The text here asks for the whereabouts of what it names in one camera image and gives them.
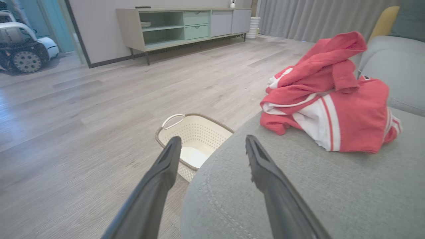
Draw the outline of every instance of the laminate flooring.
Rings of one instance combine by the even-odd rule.
[[[60,54],[34,74],[0,71],[0,238],[99,238],[161,151],[172,114],[237,130],[261,109],[268,79],[312,43],[220,40],[88,69]],[[180,237],[178,176],[159,238]]]

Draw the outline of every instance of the cabinet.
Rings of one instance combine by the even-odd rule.
[[[150,51],[246,33],[251,10],[116,9],[116,16],[124,45],[131,54],[145,52],[148,61]]]
[[[232,34],[248,32],[251,10],[233,10]]]
[[[232,32],[233,10],[213,10],[211,13],[211,37],[228,35]]]

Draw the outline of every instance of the drawer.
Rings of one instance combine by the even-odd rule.
[[[208,25],[203,26],[189,26],[184,28],[184,38],[186,40],[208,37]]]
[[[208,24],[209,14],[209,11],[185,11],[183,12],[184,25]]]

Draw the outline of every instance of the cabinet leg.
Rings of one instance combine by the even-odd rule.
[[[133,60],[134,60],[133,48],[131,48],[131,47],[129,47],[129,48],[130,48],[130,53],[131,53],[131,55],[133,56]]]
[[[145,52],[145,55],[144,56],[146,57],[147,65],[150,65],[148,52]]]

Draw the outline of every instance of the teal cushion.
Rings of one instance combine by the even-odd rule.
[[[425,42],[425,1],[403,0],[390,36]]]

